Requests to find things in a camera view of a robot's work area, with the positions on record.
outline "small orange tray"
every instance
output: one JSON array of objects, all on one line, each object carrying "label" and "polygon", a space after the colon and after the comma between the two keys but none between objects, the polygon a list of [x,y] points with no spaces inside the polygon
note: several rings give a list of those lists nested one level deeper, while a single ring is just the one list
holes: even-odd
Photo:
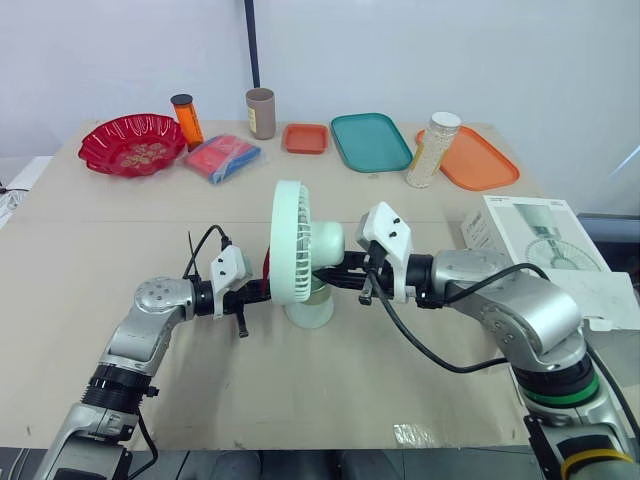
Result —
[{"label": "small orange tray", "polygon": [[325,151],[329,144],[329,130],[324,125],[290,123],[284,131],[284,146],[291,153]]},{"label": "small orange tray", "polygon": [[518,167],[468,127],[458,130],[440,170],[459,187],[474,191],[504,187],[520,178]]}]

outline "brown cup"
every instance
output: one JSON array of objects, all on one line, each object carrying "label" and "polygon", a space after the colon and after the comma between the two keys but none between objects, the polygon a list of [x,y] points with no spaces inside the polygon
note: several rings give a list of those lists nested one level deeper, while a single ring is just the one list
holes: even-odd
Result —
[{"label": "brown cup", "polygon": [[273,91],[253,88],[246,94],[249,107],[249,130],[258,140],[273,138],[276,134],[276,102]]}]

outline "desk fan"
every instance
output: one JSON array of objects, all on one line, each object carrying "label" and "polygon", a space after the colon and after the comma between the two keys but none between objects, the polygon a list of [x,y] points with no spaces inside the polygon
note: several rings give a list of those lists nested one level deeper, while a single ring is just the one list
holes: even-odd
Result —
[{"label": "desk fan", "polygon": [[276,186],[269,246],[271,300],[284,305],[287,317],[303,328],[317,328],[333,315],[330,286],[314,269],[344,258],[344,231],[337,222],[312,222],[309,191],[302,183],[281,180]]},{"label": "desk fan", "polygon": [[576,245],[562,240],[551,209],[546,205],[515,204],[516,210],[538,237],[527,246],[527,260],[560,270],[600,270],[598,264]]}]

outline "green tray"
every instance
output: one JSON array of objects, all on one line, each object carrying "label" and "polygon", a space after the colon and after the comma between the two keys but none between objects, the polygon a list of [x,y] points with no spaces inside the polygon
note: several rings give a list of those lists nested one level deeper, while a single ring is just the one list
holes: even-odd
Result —
[{"label": "green tray", "polygon": [[404,170],[411,163],[402,135],[393,120],[381,113],[336,117],[331,132],[342,160],[357,172]]}]

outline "beige table surface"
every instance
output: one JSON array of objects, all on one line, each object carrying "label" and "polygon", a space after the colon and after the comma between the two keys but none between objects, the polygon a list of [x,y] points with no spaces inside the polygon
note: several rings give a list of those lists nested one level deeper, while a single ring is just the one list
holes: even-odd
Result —
[{"label": "beige table surface", "polygon": [[[400,125],[409,139],[420,127]],[[213,133],[243,133],[240,123],[208,122]],[[459,220],[479,199],[440,175],[409,188],[400,173],[356,174],[332,145],[327,155],[283,153],[264,143],[270,162],[226,185],[210,186],[172,168],[124,180],[89,172],[75,156],[87,125],[53,159],[24,205],[0,232],[2,344],[0,445],[49,446],[84,386],[136,286],[179,276],[186,232],[223,223],[259,271],[268,244],[273,187],[302,179],[317,219],[345,222],[348,247],[360,216],[380,200],[410,221],[416,250],[463,247]],[[479,131],[507,151],[490,127]],[[534,196],[526,176],[496,192]],[[200,256],[207,271],[219,242]],[[526,443],[507,367],[456,375],[410,347],[377,303],[335,291],[325,327],[302,330],[270,303],[247,307],[250,336],[235,320],[199,318],[174,331],[153,384],[160,396],[143,413],[159,448],[394,448]],[[472,319],[452,310],[398,306],[408,326],[453,363],[492,356]],[[398,432],[418,432],[415,442]],[[137,447],[142,447],[137,439]]]}]

